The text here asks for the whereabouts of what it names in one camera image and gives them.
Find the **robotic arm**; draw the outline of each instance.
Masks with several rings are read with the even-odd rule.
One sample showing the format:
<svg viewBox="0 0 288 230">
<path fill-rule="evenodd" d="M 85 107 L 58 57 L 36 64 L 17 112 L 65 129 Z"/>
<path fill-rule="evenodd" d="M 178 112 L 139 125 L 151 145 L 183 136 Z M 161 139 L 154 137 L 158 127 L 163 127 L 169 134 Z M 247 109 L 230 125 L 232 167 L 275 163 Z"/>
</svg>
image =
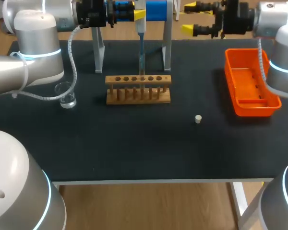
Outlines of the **robotic arm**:
<svg viewBox="0 0 288 230">
<path fill-rule="evenodd" d="M 259 2 L 256 9 L 247 2 L 222 0 L 221 2 L 194 2 L 185 5 L 186 12 L 212 11 L 215 23 L 212 27 L 183 25 L 182 30 L 193 36 L 211 35 L 221 38 L 225 35 L 243 35 L 253 32 L 255 38 L 275 39 L 270 60 L 266 87 L 272 93 L 288 98 L 288 1 Z"/>
<path fill-rule="evenodd" d="M 117 20 L 135 21 L 138 5 L 137 1 L 112 0 L 5 0 L 4 22 L 16 34 L 20 58 L 0 56 L 0 94 L 51 83 L 64 75 L 58 32 L 103 27 L 107 22 L 113 27 Z M 145 18 L 137 22 L 137 28 L 144 34 Z"/>
</svg>

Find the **wooden test tube rack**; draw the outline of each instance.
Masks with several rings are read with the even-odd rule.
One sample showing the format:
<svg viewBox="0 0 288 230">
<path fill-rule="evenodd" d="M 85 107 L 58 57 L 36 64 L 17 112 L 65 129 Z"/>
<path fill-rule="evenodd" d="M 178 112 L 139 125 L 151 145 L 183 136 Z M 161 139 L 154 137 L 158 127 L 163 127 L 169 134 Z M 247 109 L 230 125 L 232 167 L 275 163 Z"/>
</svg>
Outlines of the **wooden test tube rack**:
<svg viewBox="0 0 288 230">
<path fill-rule="evenodd" d="M 171 83 L 171 75 L 106 76 L 107 104 L 170 103 Z"/>
</svg>

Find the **black table surface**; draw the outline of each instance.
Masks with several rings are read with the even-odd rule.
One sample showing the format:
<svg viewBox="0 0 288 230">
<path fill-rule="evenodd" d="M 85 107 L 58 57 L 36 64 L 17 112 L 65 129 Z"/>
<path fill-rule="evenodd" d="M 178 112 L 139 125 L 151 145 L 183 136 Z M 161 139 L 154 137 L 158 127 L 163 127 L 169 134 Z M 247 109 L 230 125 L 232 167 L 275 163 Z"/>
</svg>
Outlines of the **black table surface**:
<svg viewBox="0 0 288 230">
<path fill-rule="evenodd" d="M 72 79 L 66 46 L 62 81 Z M 164 74 L 158 47 L 145 44 L 147 74 Z M 224 52 L 243 47 L 256 41 L 173 41 L 170 104 L 107 106 L 105 75 L 138 74 L 138 42 L 106 41 L 103 73 L 95 74 L 92 42 L 75 41 L 77 106 L 1 96 L 0 130 L 22 142 L 52 181 L 273 178 L 288 165 L 288 100 L 270 118 L 235 115 Z M 26 90 L 52 96 L 56 84 Z"/>
</svg>

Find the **white cable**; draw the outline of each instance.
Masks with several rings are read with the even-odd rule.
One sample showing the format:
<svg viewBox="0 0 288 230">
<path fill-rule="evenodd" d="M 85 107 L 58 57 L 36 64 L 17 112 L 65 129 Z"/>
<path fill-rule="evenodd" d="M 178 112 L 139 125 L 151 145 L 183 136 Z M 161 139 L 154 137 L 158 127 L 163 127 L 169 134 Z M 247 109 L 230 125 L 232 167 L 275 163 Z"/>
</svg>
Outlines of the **white cable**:
<svg viewBox="0 0 288 230">
<path fill-rule="evenodd" d="M 21 60 L 23 61 L 24 63 L 24 81 L 23 81 L 23 84 L 21 85 L 20 89 L 15 92 L 15 93 L 12 93 L 12 97 L 13 98 L 16 98 L 17 97 L 17 94 L 24 89 L 24 87 L 27 85 L 28 83 L 28 77 L 29 77 L 29 70 L 28 70 L 28 64 L 25 60 L 25 58 L 23 57 L 23 55 L 19 52 L 11 52 L 10 56 L 14 56 L 14 54 L 17 54 Z"/>
<path fill-rule="evenodd" d="M 266 76 L 265 76 L 265 73 L 264 73 L 264 61 L 263 61 L 263 55 L 262 55 L 262 47 L 261 47 L 261 40 L 260 38 L 258 39 L 258 59 L 259 59 L 259 66 L 260 66 L 260 72 L 261 72 L 261 76 L 264 80 L 264 84 L 266 86 L 266 88 L 271 92 L 271 93 L 274 93 L 276 95 L 279 95 L 281 97 L 285 97 L 285 98 L 288 98 L 288 93 L 287 92 L 283 92 L 283 91 L 279 91 L 279 90 L 276 90 L 276 89 L 273 89 L 272 87 L 270 87 L 267 82 L 266 82 Z"/>
<path fill-rule="evenodd" d="M 67 49 L 68 49 L 68 56 L 69 56 L 69 59 L 71 61 L 71 65 L 72 65 L 72 73 L 73 73 L 73 80 L 72 80 L 72 85 L 70 86 L 70 88 L 58 95 L 58 96 L 55 96 L 55 97 L 43 97 L 43 96 L 39 96 L 39 95 L 36 95 L 36 94 L 33 94 L 33 93 L 30 93 L 30 92 L 24 92 L 24 91 L 10 91 L 8 93 L 18 93 L 18 94 L 22 94 L 22 95 L 25 95 L 25 96 L 28 96 L 28 97 L 33 97 L 33 98 L 36 98 L 36 99 L 39 99 L 39 100 L 42 100 L 42 101 L 54 101 L 54 100 L 58 100 L 62 97 L 65 97 L 67 94 L 69 94 L 75 87 L 76 85 L 76 82 L 77 82 L 77 69 L 76 69 L 76 65 L 75 65 L 75 62 L 73 60 L 73 56 L 72 56 L 72 40 L 73 40 L 73 37 L 75 36 L 76 33 L 78 33 L 79 31 L 81 30 L 80 26 L 77 26 L 73 31 L 72 31 L 72 34 L 71 36 L 69 37 L 68 39 L 68 43 L 67 43 Z"/>
<path fill-rule="evenodd" d="M 258 59 L 259 59 L 259 66 L 260 66 L 260 72 L 261 72 L 261 76 L 264 80 L 264 83 L 266 81 L 266 77 L 265 77 L 265 73 L 264 73 L 264 61 L 263 61 L 263 49 L 261 47 L 261 39 L 259 38 L 257 40 L 257 44 L 258 44 Z"/>
</svg>

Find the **orange tray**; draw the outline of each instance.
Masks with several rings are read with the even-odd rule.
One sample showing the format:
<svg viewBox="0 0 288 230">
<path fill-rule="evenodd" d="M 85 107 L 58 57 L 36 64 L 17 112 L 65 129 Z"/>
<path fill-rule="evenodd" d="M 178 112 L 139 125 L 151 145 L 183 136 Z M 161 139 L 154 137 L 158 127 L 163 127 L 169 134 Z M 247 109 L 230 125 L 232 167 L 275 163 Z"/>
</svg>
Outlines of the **orange tray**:
<svg viewBox="0 0 288 230">
<path fill-rule="evenodd" d="M 272 94 L 264 85 L 258 49 L 228 49 L 225 59 L 226 80 L 238 116 L 271 116 L 282 106 L 279 96 Z M 267 75 L 269 60 L 264 51 L 263 61 Z"/>
</svg>

